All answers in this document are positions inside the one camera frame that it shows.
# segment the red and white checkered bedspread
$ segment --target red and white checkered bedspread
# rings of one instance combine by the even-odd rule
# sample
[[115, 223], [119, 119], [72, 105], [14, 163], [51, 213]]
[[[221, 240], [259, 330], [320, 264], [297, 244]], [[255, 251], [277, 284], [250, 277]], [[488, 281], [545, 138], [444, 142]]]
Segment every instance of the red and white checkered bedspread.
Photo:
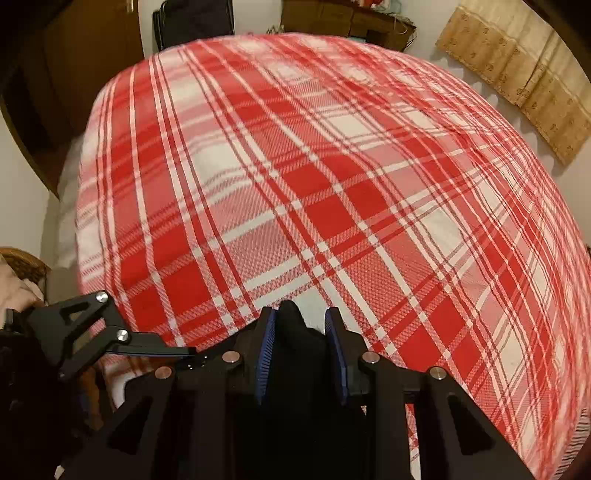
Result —
[[564, 200], [496, 110], [401, 53], [227, 37], [122, 72], [86, 131], [77, 243], [83, 292], [170, 345], [285, 298], [319, 328], [339, 307], [398, 365], [446, 367], [538, 479], [588, 405], [591, 265]]

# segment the bed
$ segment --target bed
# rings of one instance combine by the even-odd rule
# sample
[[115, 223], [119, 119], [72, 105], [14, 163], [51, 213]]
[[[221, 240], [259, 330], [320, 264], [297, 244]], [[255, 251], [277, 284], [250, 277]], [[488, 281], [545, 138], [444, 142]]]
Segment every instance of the bed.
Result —
[[[133, 329], [206, 349], [281, 299], [318, 329], [337, 306], [555, 473], [589, 404], [591, 262], [525, 141], [448, 72], [333, 37], [171, 48], [101, 91], [79, 183], [82, 292]], [[103, 367], [118, 405], [150, 365]]]

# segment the black metal bracket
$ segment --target black metal bracket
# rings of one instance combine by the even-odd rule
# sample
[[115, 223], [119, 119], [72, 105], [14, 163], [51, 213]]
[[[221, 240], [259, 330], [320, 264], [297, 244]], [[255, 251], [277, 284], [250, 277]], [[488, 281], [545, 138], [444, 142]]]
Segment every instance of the black metal bracket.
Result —
[[[345, 379], [346, 402], [367, 406], [372, 480], [413, 480], [405, 404], [417, 423], [422, 480], [533, 480], [503, 435], [453, 377], [441, 367], [425, 373], [400, 368], [361, 348], [361, 335], [348, 332], [337, 309], [327, 311], [327, 335], [335, 378]], [[360, 385], [369, 380], [369, 393]], [[337, 394], [342, 382], [335, 382]]]
[[[263, 309], [254, 326], [236, 335], [231, 350], [200, 366], [193, 357], [134, 380], [126, 402], [68, 464], [64, 479], [236, 478], [229, 406], [240, 398], [256, 412], [261, 404], [260, 360], [274, 313]], [[533, 480], [491, 421], [443, 368], [415, 372], [369, 352], [361, 335], [346, 330], [338, 309], [326, 312], [325, 325], [338, 402], [366, 406], [368, 480], [413, 480], [406, 404], [414, 409], [423, 480], [468, 480], [475, 475], [482, 480]]]
[[[15, 322], [14, 314], [10, 316]], [[105, 328], [74, 351], [74, 342], [95, 322]], [[59, 380], [68, 382], [106, 353], [132, 356], [186, 357], [193, 347], [169, 347], [156, 333], [132, 331], [119, 313], [113, 298], [104, 291], [33, 309], [18, 318], [23, 330], [31, 330]]]

